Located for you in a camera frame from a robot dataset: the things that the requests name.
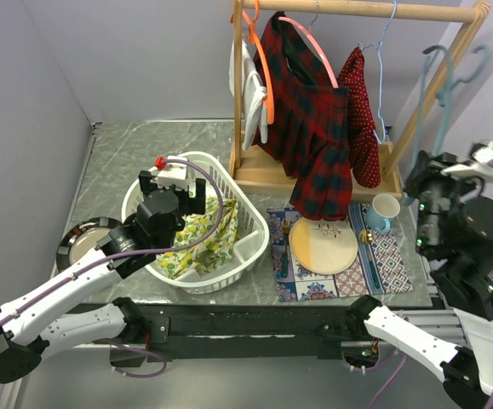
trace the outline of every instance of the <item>gray marble surface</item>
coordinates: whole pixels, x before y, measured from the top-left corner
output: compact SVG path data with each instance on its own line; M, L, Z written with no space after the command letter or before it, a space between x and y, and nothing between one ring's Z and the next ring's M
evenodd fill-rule
M232 122L138 122L103 123L95 130L96 142L72 214L71 227L96 216L120 220L123 198L140 170L153 166L157 156L203 151L218 158L226 168L231 152ZM249 195L264 216L267 208L283 207L288 198ZM426 271L415 253L414 230L409 212L402 209L393 224L407 274L415 289L411 292L378 296L394 307L431 306ZM279 304L274 287L271 250L236 283L206 295L193 296L159 281L142 269L123 282L88 298L86 302L110 302L131 297L135 302ZM293 302L294 305L348 305L356 297Z

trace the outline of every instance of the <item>yellow plate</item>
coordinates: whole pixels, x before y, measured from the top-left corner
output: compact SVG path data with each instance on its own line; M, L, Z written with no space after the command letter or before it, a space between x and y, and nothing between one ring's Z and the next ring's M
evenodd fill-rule
M323 275L346 270L358 254L358 241L348 222L301 218L291 228L289 247L303 267Z

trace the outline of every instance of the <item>mug handle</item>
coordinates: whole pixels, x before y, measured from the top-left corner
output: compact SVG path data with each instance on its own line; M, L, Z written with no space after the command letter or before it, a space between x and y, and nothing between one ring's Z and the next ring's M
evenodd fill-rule
M391 230L391 226L390 226L390 221L388 219L384 219L384 228L383 229L379 229L377 228L377 230L379 231L379 233L382 233L382 234L388 234L390 233L390 230Z

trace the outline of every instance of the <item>wooden rod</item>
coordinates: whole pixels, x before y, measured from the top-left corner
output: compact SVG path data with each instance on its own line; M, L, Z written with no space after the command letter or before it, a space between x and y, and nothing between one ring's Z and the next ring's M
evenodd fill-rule
M318 0L319 13L360 15L365 17L390 17L393 3L372 3L347 0ZM245 9L254 8L254 0L244 0ZM316 13L315 0L260 0L260 9L285 10ZM424 6L421 4L398 3L396 19L449 21L457 23L473 23L477 18L477 10L467 7Z
M477 19L471 24L464 24L461 26L460 31L456 34L456 37L449 47L450 56L454 61L454 67L458 65L461 58L466 54L469 49L471 42L475 38L475 35L483 25L488 13L490 11L490 4L488 2L478 1L473 6L478 10ZM437 91L443 88L443 83L447 75L447 63L443 58L435 74L433 75L432 81L426 87L426 93L424 94L424 112L423 117L425 118L433 104L435 103L435 96ZM399 137L398 143L392 150L390 158L382 166L383 177L386 179L390 177L393 171L399 164L399 161L403 155L407 152L410 143L415 138L416 133L416 121L418 120L418 108L413 112L409 118L409 122L405 125L401 136Z
M234 94L235 94L235 134L232 141L231 157L229 158L229 174L235 175L240 167L240 130L241 130L241 101L243 91L243 0L234 0L233 10L233 42L234 42Z

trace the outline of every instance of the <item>white garment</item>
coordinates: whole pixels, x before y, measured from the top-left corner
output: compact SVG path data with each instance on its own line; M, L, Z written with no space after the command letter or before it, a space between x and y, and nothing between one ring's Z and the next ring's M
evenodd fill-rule
M252 146L255 129L259 127L261 142L267 143L267 109L263 105L263 99L267 95L267 88L263 86L260 74L255 69L254 61L249 55L246 42L243 40L243 64L242 64L242 108L246 119L244 130L243 150ZM231 59L229 62L229 88L234 95L234 44L231 45Z

